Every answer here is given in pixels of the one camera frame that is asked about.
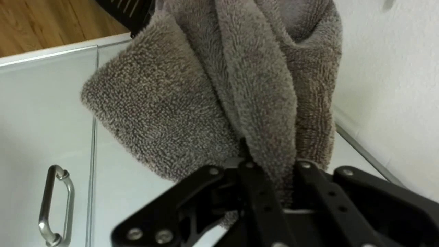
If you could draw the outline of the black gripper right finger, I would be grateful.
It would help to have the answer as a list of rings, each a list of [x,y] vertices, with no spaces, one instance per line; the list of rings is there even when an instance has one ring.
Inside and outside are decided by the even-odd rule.
[[[345,191],[312,162],[297,163],[294,204],[320,212],[324,232],[342,247],[403,247],[375,230]]]

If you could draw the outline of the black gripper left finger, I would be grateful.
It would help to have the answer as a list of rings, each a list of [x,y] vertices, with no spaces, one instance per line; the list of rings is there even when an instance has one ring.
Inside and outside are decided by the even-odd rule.
[[[241,140],[243,160],[239,180],[243,192],[243,217],[256,247],[296,247],[290,223],[264,169],[253,159],[248,141]]]

